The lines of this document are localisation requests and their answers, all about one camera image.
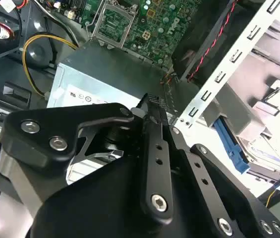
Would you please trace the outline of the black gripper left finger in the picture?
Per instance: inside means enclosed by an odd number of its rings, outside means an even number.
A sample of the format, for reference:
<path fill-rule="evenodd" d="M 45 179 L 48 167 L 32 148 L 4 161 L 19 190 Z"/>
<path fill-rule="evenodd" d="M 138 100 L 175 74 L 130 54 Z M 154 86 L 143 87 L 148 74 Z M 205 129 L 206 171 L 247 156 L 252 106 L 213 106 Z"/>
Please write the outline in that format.
<path fill-rule="evenodd" d="M 128 109 L 119 103 L 18 111 L 0 134 L 0 175 L 35 219 L 55 193 L 125 158 L 138 159 L 140 206 L 171 222 L 173 195 L 165 109 L 145 94 Z"/>

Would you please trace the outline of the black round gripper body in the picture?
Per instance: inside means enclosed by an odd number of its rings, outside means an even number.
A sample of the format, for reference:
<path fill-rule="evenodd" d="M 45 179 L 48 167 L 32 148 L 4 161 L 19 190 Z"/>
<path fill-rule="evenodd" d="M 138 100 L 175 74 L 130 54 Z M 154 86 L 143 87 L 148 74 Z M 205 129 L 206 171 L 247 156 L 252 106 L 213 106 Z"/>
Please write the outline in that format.
<path fill-rule="evenodd" d="M 60 190 L 39 209 L 33 238 L 217 238 L 219 230 L 206 212 L 193 179 L 184 168 L 183 150 L 171 163 L 173 217 L 159 224 L 140 206 L 138 159 L 111 163 Z"/>

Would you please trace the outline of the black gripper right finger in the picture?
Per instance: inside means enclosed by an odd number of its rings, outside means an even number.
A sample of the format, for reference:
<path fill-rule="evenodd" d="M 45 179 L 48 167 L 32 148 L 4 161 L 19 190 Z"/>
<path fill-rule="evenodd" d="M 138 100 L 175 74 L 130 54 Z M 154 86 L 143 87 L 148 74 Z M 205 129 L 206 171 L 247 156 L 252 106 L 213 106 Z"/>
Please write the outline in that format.
<path fill-rule="evenodd" d="M 173 221 L 166 238 L 280 238 L 280 221 L 214 154 L 187 146 L 163 119 L 170 149 Z"/>

